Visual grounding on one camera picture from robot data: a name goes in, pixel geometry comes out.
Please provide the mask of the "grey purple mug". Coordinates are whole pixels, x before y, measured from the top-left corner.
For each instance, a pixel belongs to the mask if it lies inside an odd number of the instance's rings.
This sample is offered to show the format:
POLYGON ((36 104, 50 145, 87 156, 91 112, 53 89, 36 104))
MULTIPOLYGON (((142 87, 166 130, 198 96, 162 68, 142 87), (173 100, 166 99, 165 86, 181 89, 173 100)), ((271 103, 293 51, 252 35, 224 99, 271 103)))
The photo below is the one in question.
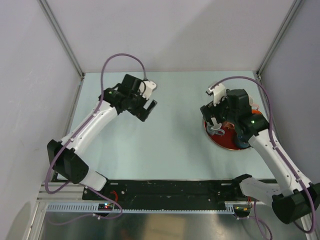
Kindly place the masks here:
POLYGON ((223 136, 225 131, 222 129, 222 124, 218 123, 215 117, 211 118, 212 124, 209 122, 206 123, 206 132, 210 135, 223 136))

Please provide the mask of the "blue mug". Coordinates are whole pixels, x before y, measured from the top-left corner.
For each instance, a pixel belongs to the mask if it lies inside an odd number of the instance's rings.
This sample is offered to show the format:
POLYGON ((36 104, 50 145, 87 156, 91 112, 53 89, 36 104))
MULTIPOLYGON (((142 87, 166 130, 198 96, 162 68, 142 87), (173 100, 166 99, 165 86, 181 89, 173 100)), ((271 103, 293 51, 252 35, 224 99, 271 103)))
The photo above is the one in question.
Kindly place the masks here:
POLYGON ((239 149, 247 149, 250 147, 250 144, 246 142, 242 136, 237 134, 234 136, 234 144, 239 149))

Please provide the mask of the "large orange mug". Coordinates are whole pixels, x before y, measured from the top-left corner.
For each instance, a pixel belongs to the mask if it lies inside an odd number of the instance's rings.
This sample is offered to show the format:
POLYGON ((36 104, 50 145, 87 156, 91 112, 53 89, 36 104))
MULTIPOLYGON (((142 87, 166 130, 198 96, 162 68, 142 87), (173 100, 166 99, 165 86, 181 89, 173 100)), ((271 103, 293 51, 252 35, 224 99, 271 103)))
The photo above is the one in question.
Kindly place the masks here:
POLYGON ((262 115, 262 113, 259 110, 253 109, 251 111, 253 114, 262 115))

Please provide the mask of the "salmon mug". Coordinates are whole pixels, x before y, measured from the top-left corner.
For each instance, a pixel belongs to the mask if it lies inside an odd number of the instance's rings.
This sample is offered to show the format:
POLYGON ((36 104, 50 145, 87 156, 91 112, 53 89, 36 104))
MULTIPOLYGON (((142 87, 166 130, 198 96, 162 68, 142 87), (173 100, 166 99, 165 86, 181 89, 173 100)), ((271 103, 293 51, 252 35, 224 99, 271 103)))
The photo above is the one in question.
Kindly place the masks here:
POLYGON ((235 129, 235 125, 233 124, 233 123, 231 123, 231 122, 229 122, 229 121, 225 121, 223 124, 222 124, 222 126, 224 127, 224 128, 228 128, 228 129, 235 129))

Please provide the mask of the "pink mug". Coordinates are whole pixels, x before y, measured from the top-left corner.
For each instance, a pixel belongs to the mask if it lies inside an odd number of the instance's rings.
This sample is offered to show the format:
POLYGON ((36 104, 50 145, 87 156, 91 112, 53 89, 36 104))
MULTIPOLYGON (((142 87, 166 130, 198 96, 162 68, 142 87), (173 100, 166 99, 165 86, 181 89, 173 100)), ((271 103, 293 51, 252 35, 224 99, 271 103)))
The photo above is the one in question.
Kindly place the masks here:
POLYGON ((249 105, 253 107, 255 110, 259 110, 260 106, 257 103, 255 103, 253 97, 249 95, 248 99, 249 99, 249 105))

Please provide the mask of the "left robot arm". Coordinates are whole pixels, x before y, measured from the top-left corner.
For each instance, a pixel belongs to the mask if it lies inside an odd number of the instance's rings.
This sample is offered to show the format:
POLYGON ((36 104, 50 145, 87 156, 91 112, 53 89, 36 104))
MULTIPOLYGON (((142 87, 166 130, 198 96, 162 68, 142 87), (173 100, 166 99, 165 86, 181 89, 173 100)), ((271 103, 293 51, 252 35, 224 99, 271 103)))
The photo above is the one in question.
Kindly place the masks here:
POLYGON ((82 156, 101 130, 122 112, 127 111, 144 122, 157 105, 153 100, 145 108, 156 88, 151 80, 126 74, 121 83, 103 89, 95 108, 74 131, 47 144, 50 168, 73 184, 92 188, 99 199, 107 199, 111 194, 107 178, 90 169, 82 156))

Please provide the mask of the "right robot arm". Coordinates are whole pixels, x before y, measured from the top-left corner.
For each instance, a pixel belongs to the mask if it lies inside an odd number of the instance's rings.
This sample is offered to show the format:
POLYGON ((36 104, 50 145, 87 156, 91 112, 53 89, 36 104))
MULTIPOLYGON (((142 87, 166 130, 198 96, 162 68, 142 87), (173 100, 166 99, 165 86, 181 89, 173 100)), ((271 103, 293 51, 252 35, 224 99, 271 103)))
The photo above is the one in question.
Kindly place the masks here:
POLYGON ((232 197, 241 201, 250 196, 265 203, 284 224, 316 210, 320 205, 320 185, 312 183, 297 168, 270 130, 267 119, 252 112, 247 92, 229 90, 219 84, 209 87, 206 93, 213 100, 200 108, 205 123, 212 131, 225 122, 233 124, 236 138, 258 152, 277 182, 270 185, 244 174, 235 178, 237 184, 231 187, 232 197))

